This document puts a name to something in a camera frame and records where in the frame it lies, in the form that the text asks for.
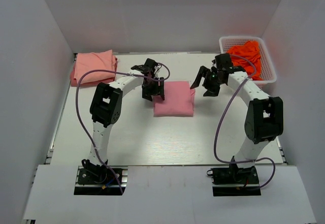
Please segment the pink t shirt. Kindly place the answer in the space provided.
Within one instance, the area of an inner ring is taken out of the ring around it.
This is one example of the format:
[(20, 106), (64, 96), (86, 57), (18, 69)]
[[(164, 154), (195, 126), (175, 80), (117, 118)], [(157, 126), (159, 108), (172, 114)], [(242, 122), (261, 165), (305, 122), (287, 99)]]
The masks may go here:
[(188, 81), (171, 81), (164, 84), (165, 99), (154, 97), (154, 117), (193, 117), (195, 89)]

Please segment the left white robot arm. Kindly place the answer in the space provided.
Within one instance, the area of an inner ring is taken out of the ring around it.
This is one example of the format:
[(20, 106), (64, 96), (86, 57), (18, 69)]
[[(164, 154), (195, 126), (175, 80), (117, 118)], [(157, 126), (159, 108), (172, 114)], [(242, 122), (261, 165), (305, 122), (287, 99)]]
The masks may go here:
[(165, 98), (164, 78), (157, 77), (160, 63), (148, 58), (143, 65), (131, 67), (129, 74), (124, 75), (108, 84), (97, 85), (90, 106), (93, 121), (93, 145), (87, 160), (95, 165), (102, 166), (108, 163), (107, 149), (113, 124), (121, 116), (122, 99), (133, 89), (142, 88), (142, 98), (153, 101), (158, 96)]

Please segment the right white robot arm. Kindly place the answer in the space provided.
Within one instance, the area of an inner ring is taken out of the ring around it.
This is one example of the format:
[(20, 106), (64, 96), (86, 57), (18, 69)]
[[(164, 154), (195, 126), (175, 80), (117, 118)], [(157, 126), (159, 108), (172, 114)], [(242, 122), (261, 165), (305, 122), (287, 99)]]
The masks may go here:
[(212, 62), (211, 68), (199, 68), (191, 88), (202, 85), (206, 89), (204, 96), (216, 97), (225, 84), (235, 91), (233, 96), (239, 96), (246, 104), (246, 138), (228, 164), (249, 169), (259, 160), (262, 150), (283, 133), (283, 101), (262, 91), (243, 67), (233, 65), (230, 54), (217, 55)]

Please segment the orange t shirt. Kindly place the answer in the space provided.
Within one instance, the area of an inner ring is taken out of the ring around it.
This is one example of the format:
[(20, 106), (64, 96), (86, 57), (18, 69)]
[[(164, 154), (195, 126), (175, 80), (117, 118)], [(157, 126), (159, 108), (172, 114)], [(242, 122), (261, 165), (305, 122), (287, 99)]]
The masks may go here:
[(263, 81), (261, 54), (257, 41), (247, 41), (244, 45), (233, 46), (227, 52), (231, 55), (234, 66), (243, 67), (253, 80)]

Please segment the white plastic basket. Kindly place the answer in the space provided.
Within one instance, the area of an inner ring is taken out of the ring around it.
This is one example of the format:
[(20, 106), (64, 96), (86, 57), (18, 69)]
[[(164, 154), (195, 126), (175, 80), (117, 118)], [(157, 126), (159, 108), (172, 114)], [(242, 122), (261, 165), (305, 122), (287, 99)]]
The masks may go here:
[(250, 36), (227, 36), (219, 39), (221, 53), (227, 53), (228, 50), (236, 45), (244, 45), (247, 41), (257, 41), (260, 48), (263, 81), (254, 81), (258, 87), (263, 87), (268, 83), (274, 83), (277, 79), (274, 66), (267, 51), (267, 48), (261, 38)]

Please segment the folded salmon t shirt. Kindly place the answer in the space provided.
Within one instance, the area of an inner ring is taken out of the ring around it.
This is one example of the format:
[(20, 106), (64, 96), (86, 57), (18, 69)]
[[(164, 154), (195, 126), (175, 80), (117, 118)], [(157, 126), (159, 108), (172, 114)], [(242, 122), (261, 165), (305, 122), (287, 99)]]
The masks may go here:
[[(78, 53), (70, 74), (71, 86), (76, 87), (82, 75), (92, 70), (117, 71), (118, 59), (112, 50), (105, 52)], [(115, 80), (114, 73), (94, 72), (86, 75), (80, 86), (96, 86), (100, 82), (109, 83)]]

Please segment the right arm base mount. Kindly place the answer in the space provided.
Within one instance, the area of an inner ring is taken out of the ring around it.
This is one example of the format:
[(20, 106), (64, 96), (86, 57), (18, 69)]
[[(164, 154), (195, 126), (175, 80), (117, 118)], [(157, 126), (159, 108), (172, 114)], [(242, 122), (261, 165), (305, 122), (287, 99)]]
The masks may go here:
[(236, 164), (211, 168), (207, 176), (212, 178), (214, 197), (260, 196), (261, 189), (255, 166), (241, 169)]

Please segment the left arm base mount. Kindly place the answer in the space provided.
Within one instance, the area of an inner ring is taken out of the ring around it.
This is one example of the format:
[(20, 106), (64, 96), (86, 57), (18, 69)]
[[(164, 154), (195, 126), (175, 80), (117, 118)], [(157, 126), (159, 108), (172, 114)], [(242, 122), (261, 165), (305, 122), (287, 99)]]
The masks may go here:
[(127, 184), (127, 169), (94, 165), (82, 160), (74, 187), (75, 196), (121, 196)]

